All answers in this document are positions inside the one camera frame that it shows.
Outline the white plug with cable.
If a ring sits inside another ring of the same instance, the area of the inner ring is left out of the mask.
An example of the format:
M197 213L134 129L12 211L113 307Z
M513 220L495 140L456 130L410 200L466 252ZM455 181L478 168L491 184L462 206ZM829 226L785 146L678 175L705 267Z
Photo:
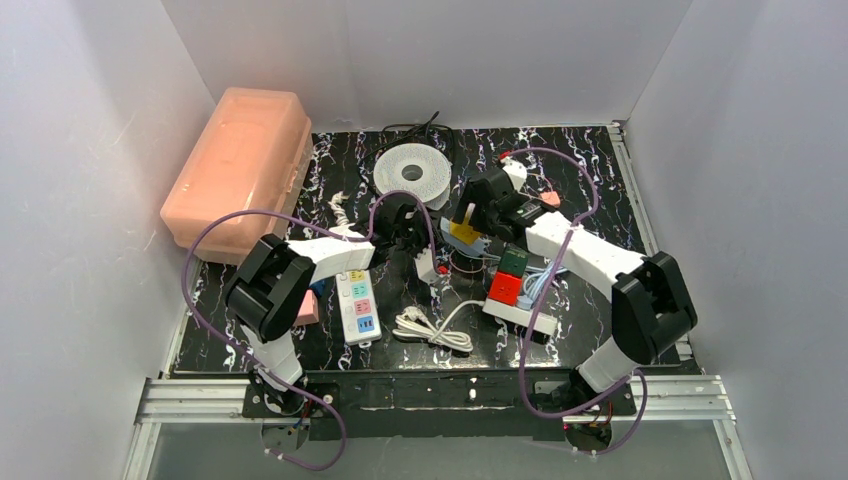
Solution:
M479 300L463 301L440 323L431 321L417 306L406 307L395 316L395 326L391 333L401 340L422 340L454 352L471 353L474 349L471 336L468 333L449 329L453 319L463 309L471 306L483 307L484 302Z

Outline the white colourful power strip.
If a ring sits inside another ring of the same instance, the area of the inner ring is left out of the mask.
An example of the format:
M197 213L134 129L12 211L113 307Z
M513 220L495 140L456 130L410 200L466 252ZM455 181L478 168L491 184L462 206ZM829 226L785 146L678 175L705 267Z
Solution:
M345 344L368 346L382 338L372 280L368 270L335 276Z

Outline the pink cube adapter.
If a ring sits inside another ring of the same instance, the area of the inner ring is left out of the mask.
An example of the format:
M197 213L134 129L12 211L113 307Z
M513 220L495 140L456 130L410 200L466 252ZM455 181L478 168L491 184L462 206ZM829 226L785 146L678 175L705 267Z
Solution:
M303 327L320 322L319 303L313 290L308 289L301 303L295 327Z

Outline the blue cube adapter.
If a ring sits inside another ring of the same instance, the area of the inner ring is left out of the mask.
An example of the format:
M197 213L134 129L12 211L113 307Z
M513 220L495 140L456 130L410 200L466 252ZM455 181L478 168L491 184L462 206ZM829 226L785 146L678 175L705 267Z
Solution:
M326 280L319 280L310 285L310 290L314 293L317 298L321 298L324 295L326 289Z

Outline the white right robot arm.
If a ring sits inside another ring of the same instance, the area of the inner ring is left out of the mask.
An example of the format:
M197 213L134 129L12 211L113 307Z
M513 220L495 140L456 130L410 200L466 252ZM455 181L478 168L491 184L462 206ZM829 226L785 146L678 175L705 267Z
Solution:
M654 363L697 324L674 257L625 250L518 191L499 167L472 176L452 218L563 266L608 299L611 337L576 369L572 383L598 395L635 368Z

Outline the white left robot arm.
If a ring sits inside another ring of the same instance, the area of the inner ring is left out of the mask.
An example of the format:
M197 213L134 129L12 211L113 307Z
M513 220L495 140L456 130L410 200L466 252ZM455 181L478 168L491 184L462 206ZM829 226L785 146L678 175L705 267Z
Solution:
M291 330L313 284L368 271L394 252L414 260L422 282L439 280L431 212L403 192L381 198L366 218L334 226L316 239L262 236L225 288L225 303L248 337L260 378L285 392L302 377Z

